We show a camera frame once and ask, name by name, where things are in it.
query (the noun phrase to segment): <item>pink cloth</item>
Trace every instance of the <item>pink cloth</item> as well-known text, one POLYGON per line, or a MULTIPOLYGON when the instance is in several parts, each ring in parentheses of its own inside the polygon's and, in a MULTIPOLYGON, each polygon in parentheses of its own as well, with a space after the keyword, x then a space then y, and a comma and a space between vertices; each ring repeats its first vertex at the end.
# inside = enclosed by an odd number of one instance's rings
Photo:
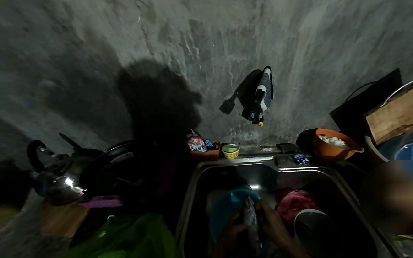
POLYGON ((286 225, 294 223, 297 214, 303 209, 321 210, 309 192, 304 190, 281 190, 275 194, 278 202, 275 210, 286 225))

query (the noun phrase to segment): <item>rice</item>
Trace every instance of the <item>rice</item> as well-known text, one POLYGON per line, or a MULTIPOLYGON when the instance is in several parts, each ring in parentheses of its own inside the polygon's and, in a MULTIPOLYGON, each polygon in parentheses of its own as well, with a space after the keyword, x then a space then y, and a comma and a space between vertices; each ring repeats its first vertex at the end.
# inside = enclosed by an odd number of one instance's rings
POLYGON ((342 149, 350 149, 350 147, 345 143, 343 140, 337 138, 337 137, 329 137, 325 136, 324 134, 318 135, 318 137, 323 140, 326 143, 331 144, 332 146, 336 146, 342 149))

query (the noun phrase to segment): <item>hand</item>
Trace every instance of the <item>hand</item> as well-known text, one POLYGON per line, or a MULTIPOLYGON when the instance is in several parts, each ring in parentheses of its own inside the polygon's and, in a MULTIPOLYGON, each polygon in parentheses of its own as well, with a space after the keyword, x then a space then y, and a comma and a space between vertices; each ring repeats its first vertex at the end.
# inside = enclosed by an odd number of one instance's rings
POLYGON ((269 207, 267 202, 260 200, 255 205, 257 222, 267 237, 292 258, 310 258, 290 236, 278 212, 269 207))
POLYGON ((259 227, 274 244, 282 248, 292 241, 280 215, 276 210, 270 208, 267 202, 260 200, 256 203, 255 209, 259 227))
POLYGON ((224 231, 221 233, 217 240, 217 244, 213 250, 212 258, 224 258, 229 254, 237 244, 237 235, 238 233, 244 231, 248 228, 246 224, 235 224, 235 220, 240 216, 240 212, 233 215, 229 222, 227 223, 224 231))

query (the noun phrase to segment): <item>kettle handle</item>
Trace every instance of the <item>kettle handle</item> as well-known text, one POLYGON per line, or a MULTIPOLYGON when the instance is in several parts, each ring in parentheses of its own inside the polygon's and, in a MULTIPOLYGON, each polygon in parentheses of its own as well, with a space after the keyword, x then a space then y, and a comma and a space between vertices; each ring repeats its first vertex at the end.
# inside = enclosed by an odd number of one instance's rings
POLYGON ((45 144, 40 140, 34 140, 28 144, 27 147, 27 156, 30 160, 31 166, 34 170, 38 173, 46 171, 47 169, 44 167, 42 162, 39 160, 37 149, 40 148, 41 150, 45 150, 45 144))

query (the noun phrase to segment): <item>green plastic bag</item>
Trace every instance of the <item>green plastic bag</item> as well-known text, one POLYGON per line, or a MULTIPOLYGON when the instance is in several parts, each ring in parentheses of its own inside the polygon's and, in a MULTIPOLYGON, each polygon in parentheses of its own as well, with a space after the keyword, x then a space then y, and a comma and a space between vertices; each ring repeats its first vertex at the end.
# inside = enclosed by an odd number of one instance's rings
POLYGON ((63 258, 178 258, 176 241, 160 214, 110 216, 63 258))

